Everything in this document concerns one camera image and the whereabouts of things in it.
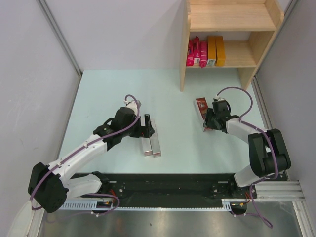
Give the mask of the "red 3D toothpaste box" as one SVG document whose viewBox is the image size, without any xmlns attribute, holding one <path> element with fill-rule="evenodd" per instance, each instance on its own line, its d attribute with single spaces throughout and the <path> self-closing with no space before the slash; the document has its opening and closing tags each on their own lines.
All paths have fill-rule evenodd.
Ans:
<svg viewBox="0 0 316 237">
<path fill-rule="evenodd" d="M 207 128 L 205 125 L 206 114 L 208 110 L 208 104 L 205 97 L 196 98 L 194 100 L 195 108 L 197 112 L 197 117 L 199 120 L 199 124 L 202 127 L 203 132 L 212 131 L 212 128 Z"/>
</svg>

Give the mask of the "orange toothpaste box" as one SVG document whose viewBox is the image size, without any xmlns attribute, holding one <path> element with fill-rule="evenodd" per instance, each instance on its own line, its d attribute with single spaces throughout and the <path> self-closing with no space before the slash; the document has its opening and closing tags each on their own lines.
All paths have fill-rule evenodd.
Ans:
<svg viewBox="0 0 316 237">
<path fill-rule="evenodd" d="M 222 36 L 216 36 L 216 66 L 223 67 L 226 62 L 225 44 Z"/>
</svg>

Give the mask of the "pink toothpaste box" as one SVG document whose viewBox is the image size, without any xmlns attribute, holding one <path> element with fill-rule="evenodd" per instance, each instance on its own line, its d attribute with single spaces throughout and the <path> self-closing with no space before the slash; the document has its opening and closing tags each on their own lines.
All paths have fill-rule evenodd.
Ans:
<svg viewBox="0 0 316 237">
<path fill-rule="evenodd" d="M 193 51 L 193 43 L 191 40 L 188 42 L 188 51 L 186 58 L 186 66 L 190 67 L 194 64 L 194 51 Z"/>
<path fill-rule="evenodd" d="M 200 65 L 200 40 L 196 36 L 193 38 L 194 64 Z"/>
<path fill-rule="evenodd" d="M 208 43 L 202 41 L 200 43 L 200 61 L 199 65 L 201 68 L 205 68 L 208 64 Z"/>
</svg>

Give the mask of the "gold R&O toothpaste box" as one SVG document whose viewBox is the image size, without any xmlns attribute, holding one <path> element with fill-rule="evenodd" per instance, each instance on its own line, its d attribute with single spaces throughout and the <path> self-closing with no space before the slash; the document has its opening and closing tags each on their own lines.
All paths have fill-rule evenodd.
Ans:
<svg viewBox="0 0 316 237">
<path fill-rule="evenodd" d="M 207 66 L 213 67 L 216 63 L 216 39 L 215 36 L 208 36 Z"/>
</svg>

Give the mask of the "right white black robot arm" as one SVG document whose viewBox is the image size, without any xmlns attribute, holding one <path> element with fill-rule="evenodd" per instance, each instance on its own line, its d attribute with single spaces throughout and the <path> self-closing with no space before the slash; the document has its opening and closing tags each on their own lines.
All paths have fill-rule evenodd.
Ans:
<svg viewBox="0 0 316 237">
<path fill-rule="evenodd" d="M 266 179 L 277 178 L 280 172 L 291 167 L 291 160 L 278 129 L 265 130 L 231 115 L 230 104 L 225 99 L 214 99 L 208 108 L 204 127 L 222 131 L 248 144 L 249 165 L 235 173 L 228 182 L 228 193 L 239 198 L 246 188 Z"/>
</svg>

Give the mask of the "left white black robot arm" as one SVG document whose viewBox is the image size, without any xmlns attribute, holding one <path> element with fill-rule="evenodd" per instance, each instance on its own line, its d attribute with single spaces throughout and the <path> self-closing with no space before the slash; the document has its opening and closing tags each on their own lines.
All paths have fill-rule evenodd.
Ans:
<svg viewBox="0 0 316 237">
<path fill-rule="evenodd" d="M 131 105 L 121 107 L 113 118 L 98 126 L 88 139 L 69 155 L 48 165 L 39 162 L 33 167 L 28 193 L 46 212 L 58 210 L 65 201 L 83 195 L 96 194 L 102 198 L 108 194 L 107 179 L 95 171 L 75 178 L 77 171 L 97 156 L 109 151 L 123 138 L 150 138 L 155 130 L 149 114 L 139 115 Z"/>
</svg>

